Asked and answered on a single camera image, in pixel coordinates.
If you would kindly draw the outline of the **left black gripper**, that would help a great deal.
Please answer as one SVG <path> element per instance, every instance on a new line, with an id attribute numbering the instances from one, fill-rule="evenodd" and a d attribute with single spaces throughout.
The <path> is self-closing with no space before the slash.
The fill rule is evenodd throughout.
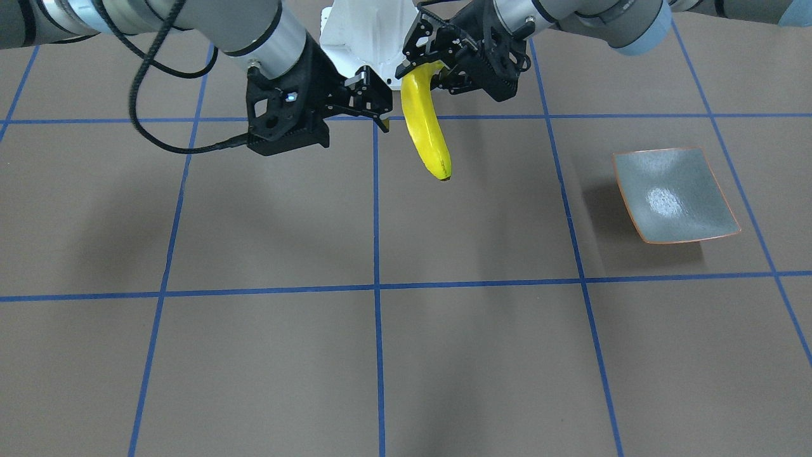
<path id="1" fill-rule="evenodd" d="M 473 44 L 456 52 L 451 67 L 443 60 L 449 50 L 450 24 L 459 29 L 462 44 L 464 39 Z M 532 17 L 520 20 L 519 28 L 511 32 L 495 6 L 465 6 L 450 22 L 428 8 L 418 8 L 395 78 L 402 80 L 418 66 L 432 63 L 432 90 L 451 95 L 484 90 L 496 102 L 504 102 L 516 96 L 520 75 L 530 69 L 525 41 L 531 32 Z"/>

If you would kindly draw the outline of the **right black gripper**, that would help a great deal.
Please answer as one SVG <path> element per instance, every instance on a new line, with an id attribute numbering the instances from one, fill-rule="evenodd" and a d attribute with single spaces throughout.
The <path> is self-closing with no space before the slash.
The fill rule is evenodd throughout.
<path id="1" fill-rule="evenodd" d="M 323 121 L 340 114 L 374 119 L 379 115 L 378 128 L 383 133 L 391 131 L 393 91 L 372 67 L 360 65 L 352 76 L 342 75 L 311 35 L 306 37 L 301 64 L 302 119 Z"/>

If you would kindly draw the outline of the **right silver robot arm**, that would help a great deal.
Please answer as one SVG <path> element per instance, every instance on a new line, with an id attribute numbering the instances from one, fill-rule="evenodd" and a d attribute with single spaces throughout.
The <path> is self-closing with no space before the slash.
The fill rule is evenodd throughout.
<path id="1" fill-rule="evenodd" d="M 328 117 L 373 119 L 388 132 L 392 92 L 368 66 L 342 76 L 284 1 L 3 1 L 2 49 L 66 44 L 99 34 L 195 30 L 247 74 L 249 135 L 328 139 Z"/>

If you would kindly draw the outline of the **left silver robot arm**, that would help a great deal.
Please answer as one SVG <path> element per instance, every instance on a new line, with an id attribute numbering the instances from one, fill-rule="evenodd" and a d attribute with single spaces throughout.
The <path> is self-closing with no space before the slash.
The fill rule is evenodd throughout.
<path id="1" fill-rule="evenodd" d="M 593 37 L 622 55 L 658 46 L 674 13 L 776 24 L 810 26 L 809 1 L 473 1 L 453 17 L 419 12 L 404 39 L 404 61 L 395 76 L 404 80 L 419 67 L 429 70 L 432 88 L 453 95 L 482 89 L 497 102 L 513 98 L 520 75 L 530 69 L 527 42 L 546 29 Z"/>

